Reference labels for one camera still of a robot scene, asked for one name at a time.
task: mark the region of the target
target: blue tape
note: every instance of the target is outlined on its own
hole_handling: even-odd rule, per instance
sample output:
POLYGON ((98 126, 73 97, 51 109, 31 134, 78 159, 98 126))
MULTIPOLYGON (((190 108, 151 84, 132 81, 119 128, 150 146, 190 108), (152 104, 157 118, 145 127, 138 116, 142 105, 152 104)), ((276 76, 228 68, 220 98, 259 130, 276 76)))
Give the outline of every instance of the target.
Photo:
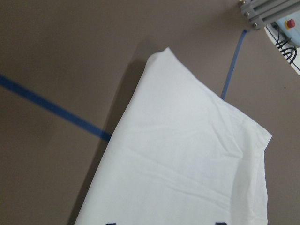
POLYGON ((234 55, 233 55, 233 59, 232 59, 232 62, 231 62, 231 65, 230 65, 230 68, 229 68, 229 71, 228 71, 228 74, 227 74, 227 78, 226 78, 226 81, 225 81, 225 84, 224 84, 224 87, 223 87, 223 90, 222 90, 222 94, 221 94, 221 99, 223 99, 223 100, 225 99, 225 96, 226 96, 226 93, 227 93, 227 90, 228 90, 228 86, 229 86, 231 77, 233 75, 233 70, 234 70, 234 66, 235 66, 236 60, 237 60, 239 52, 240 52, 240 47, 242 46, 244 37, 247 34, 247 32, 249 32, 249 31, 248 30, 243 30, 242 34, 240 35, 240 39, 238 41, 238 44, 236 46, 236 49, 235 49, 235 52, 234 52, 234 55))
POLYGON ((109 142, 111 135, 0 74, 0 85, 109 142))

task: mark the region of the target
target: brown surface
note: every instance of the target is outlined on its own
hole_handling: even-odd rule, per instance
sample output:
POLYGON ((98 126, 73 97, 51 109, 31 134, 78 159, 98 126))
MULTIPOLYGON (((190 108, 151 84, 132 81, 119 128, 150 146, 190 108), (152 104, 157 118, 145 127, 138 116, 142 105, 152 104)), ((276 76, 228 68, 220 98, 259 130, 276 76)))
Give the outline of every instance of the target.
MULTIPOLYGON (((146 59, 170 47, 221 93, 248 23, 235 0, 3 1, 0 72, 112 132, 146 59)), ((266 127, 272 225, 297 224, 300 79, 247 34, 226 100, 266 127)), ((73 224, 105 142, 0 88, 0 224, 73 224)))

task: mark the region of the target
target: folded cloth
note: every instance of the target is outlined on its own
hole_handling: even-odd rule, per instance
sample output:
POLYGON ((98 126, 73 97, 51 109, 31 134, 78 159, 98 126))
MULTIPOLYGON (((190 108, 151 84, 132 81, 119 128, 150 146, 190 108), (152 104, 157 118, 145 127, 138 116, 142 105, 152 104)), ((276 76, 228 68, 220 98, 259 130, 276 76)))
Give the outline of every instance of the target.
POLYGON ((147 61, 76 225, 266 225, 271 135, 169 48, 147 61))

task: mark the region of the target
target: gray metal equipment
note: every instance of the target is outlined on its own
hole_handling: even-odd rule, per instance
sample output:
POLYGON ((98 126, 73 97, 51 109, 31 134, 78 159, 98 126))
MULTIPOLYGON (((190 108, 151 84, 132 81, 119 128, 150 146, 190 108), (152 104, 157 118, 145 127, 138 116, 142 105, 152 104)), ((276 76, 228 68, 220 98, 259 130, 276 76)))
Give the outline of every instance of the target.
POLYGON ((300 10, 300 0, 241 0, 241 12, 258 30, 300 10))

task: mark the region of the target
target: white cloth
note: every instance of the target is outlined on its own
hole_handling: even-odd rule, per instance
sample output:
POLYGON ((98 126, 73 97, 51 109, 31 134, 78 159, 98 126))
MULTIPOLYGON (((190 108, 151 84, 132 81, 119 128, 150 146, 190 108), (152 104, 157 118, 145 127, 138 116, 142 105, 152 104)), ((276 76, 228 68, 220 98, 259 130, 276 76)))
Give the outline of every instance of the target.
POLYGON ((148 59, 76 225, 266 225, 270 138, 167 48, 148 59))

